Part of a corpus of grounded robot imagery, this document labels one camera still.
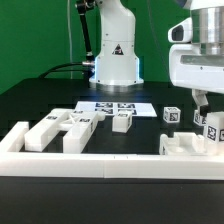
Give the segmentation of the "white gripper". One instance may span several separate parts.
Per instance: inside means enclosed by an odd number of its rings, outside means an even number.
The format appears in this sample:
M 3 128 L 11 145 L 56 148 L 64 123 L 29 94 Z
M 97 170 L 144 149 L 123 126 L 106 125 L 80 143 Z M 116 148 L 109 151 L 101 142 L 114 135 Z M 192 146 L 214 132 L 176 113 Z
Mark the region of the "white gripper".
M 201 55 L 198 46 L 174 44 L 169 52 L 169 76 L 174 86 L 193 89 L 197 110 L 206 117 L 210 112 L 206 91 L 224 94 L 224 56 Z

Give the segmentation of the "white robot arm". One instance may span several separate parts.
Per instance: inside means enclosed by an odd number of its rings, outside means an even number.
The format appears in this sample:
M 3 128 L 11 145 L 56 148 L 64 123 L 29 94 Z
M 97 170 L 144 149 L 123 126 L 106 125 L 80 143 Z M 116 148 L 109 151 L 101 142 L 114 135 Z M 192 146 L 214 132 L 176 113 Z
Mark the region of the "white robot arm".
M 176 0 L 190 17 L 168 31 L 169 77 L 188 88 L 201 114 L 208 92 L 224 94 L 224 0 Z M 134 52 L 135 16 L 120 0 L 96 0 L 101 16 L 101 51 L 95 59 L 94 87 L 110 91 L 141 85 Z

